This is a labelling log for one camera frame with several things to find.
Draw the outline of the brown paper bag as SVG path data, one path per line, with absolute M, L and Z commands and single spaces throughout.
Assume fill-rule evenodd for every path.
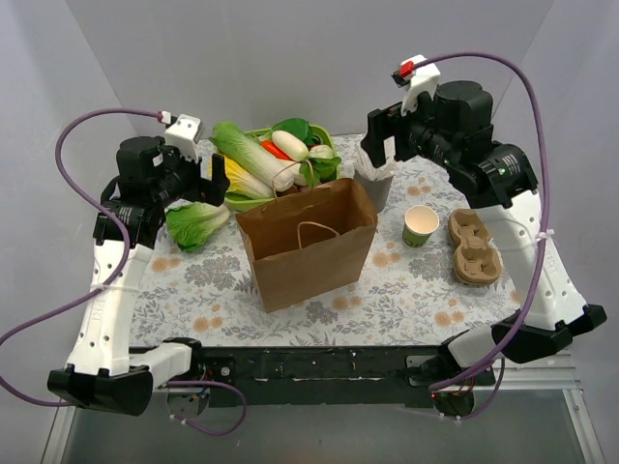
M 278 197 L 236 218 L 267 313 L 356 282 L 377 227 L 375 207 L 350 178 Z

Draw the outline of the brown cardboard cup carrier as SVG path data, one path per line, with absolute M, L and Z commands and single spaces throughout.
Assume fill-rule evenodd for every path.
M 489 286 L 499 279 L 499 252 L 490 244 L 491 236 L 473 210 L 454 210 L 449 216 L 448 232 L 456 247 L 454 272 L 461 283 Z

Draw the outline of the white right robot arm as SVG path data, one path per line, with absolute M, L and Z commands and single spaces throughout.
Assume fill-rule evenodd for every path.
M 493 140 L 492 105 L 481 84 L 447 82 L 422 92 L 414 111 L 400 103 L 371 111 L 361 142 L 375 167 L 385 163 L 384 142 L 392 138 L 397 161 L 420 156 L 444 168 L 489 232 L 519 296 L 531 304 L 445 340 L 423 365 L 439 383 L 463 382 L 493 349 L 514 363 L 552 356 L 607 319 L 601 305 L 576 290 L 542 229 L 542 199 L 528 158 L 516 145 Z

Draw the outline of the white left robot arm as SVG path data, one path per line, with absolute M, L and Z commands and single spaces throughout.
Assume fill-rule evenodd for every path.
M 205 362 L 197 341 L 179 338 L 135 358 L 129 338 L 139 283 L 146 271 L 164 210 L 179 199 L 219 206 L 229 182 L 216 157 L 214 180 L 201 176 L 197 140 L 181 135 L 137 136 L 116 154 L 119 174 L 101 195 L 91 281 L 96 296 L 86 307 L 66 365 L 49 373 L 48 389 L 75 407 L 141 415 L 152 392 L 176 378 L 198 385 Z

